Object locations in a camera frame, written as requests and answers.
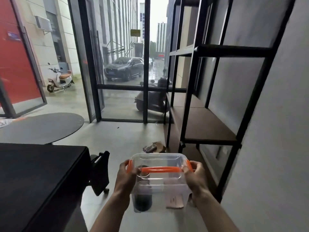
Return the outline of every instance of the gray tabletop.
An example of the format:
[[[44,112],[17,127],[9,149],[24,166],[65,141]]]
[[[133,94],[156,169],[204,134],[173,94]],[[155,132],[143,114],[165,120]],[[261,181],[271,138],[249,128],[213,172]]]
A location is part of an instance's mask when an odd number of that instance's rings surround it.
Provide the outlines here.
[[[0,143],[48,144],[70,136],[84,124],[74,113],[50,113],[26,117],[0,129]]]

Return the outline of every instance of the person's left hand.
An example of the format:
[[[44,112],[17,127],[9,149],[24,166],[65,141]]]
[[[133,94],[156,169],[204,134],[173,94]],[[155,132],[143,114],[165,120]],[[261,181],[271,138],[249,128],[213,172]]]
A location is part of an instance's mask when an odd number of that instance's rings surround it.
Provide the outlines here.
[[[141,172],[140,169],[134,168],[132,171],[127,173],[126,166],[128,164],[129,160],[126,160],[120,164],[113,193],[116,197],[121,199],[125,210],[128,208],[130,203],[130,193],[135,185],[136,175]]]

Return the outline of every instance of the hand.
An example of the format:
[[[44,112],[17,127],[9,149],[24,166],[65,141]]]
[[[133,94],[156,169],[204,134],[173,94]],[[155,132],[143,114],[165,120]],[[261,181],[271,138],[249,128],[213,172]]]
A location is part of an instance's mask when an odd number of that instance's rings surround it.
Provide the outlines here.
[[[128,164],[129,160],[120,164],[113,193],[113,195],[122,201],[125,210],[130,203],[130,193],[135,185],[136,175],[141,172],[140,169],[134,168],[131,172],[127,173],[126,166]]]
[[[203,168],[202,163],[190,161],[190,164],[194,172],[191,172],[187,166],[182,166],[181,169],[184,172],[184,177],[188,187],[192,191],[192,199],[193,201],[196,201],[198,198],[208,194],[209,189],[207,187],[205,169]]]

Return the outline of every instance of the forearm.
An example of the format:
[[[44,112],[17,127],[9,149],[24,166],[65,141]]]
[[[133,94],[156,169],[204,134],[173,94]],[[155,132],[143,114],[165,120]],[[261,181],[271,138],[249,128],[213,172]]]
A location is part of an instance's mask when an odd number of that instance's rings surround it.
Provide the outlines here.
[[[90,232],[118,232],[125,210],[126,207],[124,207],[121,197],[116,194],[111,195]]]
[[[233,221],[209,191],[203,192],[197,197],[195,204],[209,232],[239,232]]]

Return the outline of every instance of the black desk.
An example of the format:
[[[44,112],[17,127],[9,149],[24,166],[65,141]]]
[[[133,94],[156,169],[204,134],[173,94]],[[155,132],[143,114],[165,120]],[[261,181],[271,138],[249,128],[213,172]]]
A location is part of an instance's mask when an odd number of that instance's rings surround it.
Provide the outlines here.
[[[63,231],[90,167],[87,147],[0,144],[0,231]]]
[[[63,139],[84,124],[74,113],[50,113],[14,121],[0,129],[0,143],[48,144]]]

